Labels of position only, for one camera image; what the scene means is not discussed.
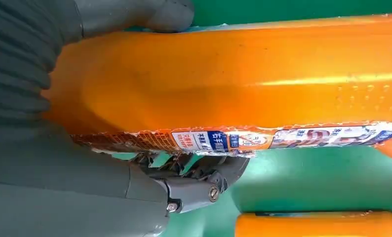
warning label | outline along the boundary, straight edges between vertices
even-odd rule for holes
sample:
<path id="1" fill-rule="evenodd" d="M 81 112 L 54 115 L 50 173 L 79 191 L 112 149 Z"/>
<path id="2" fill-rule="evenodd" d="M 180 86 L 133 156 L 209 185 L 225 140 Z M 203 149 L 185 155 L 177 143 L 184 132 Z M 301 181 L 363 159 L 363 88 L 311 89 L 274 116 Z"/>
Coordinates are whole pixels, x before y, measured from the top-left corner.
<path id="1" fill-rule="evenodd" d="M 173 132 L 172 135 L 185 151 L 228 151 L 227 135 L 221 131 Z"/>

gray sleeve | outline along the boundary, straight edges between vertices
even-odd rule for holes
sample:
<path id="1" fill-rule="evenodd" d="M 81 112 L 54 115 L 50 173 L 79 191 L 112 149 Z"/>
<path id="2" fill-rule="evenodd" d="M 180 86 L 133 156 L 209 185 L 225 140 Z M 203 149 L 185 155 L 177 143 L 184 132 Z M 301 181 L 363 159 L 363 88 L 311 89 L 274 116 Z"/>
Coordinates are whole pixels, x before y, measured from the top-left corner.
<path id="1" fill-rule="evenodd" d="M 117 237 L 165 228 L 167 193 L 42 120 L 48 73 L 82 38 L 73 0 L 0 0 L 0 236 Z"/>

gloved hand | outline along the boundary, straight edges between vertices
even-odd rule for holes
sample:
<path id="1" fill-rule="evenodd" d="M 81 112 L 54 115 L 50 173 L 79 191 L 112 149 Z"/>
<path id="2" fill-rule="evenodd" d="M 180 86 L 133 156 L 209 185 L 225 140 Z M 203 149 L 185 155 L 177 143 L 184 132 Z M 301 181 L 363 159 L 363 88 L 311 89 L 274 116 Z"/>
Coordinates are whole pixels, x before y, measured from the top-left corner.
<path id="1" fill-rule="evenodd" d="M 193 21 L 192 0 L 74 0 L 82 20 L 83 37 L 102 35 L 130 26 L 174 33 Z"/>

orange tube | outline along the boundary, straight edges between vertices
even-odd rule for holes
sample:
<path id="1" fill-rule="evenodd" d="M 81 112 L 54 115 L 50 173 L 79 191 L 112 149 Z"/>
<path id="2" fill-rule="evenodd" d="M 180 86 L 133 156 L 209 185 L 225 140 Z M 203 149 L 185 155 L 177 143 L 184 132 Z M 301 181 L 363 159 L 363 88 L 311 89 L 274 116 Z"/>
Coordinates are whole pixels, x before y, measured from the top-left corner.
<path id="1" fill-rule="evenodd" d="M 300 213 L 239 216 L 235 237 L 392 237 L 392 213 Z"/>
<path id="2" fill-rule="evenodd" d="M 392 122 L 392 15 L 115 33 L 66 47 L 52 78 L 46 116 L 72 134 L 116 134 L 110 141 L 160 129 Z"/>

green surface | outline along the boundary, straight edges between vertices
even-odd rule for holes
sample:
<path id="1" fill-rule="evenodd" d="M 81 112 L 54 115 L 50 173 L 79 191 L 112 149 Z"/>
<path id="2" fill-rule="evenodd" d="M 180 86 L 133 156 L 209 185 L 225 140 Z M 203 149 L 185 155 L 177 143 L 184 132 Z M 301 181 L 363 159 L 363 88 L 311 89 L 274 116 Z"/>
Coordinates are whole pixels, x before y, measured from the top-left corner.
<path id="1" fill-rule="evenodd" d="M 195 26 L 392 13 L 392 0 L 194 0 Z"/>
<path id="2" fill-rule="evenodd" d="M 392 13 L 392 0 L 195 0 L 195 7 L 194 25 L 213 26 Z M 391 158 L 369 147 L 269 150 L 215 205 L 172 215 L 162 236 L 232 237 L 240 212 L 363 209 L 392 211 Z"/>
<path id="3" fill-rule="evenodd" d="M 233 237 L 240 212 L 369 209 L 392 211 L 391 158 L 370 147 L 269 150 L 215 205 L 172 215 L 162 236 Z"/>

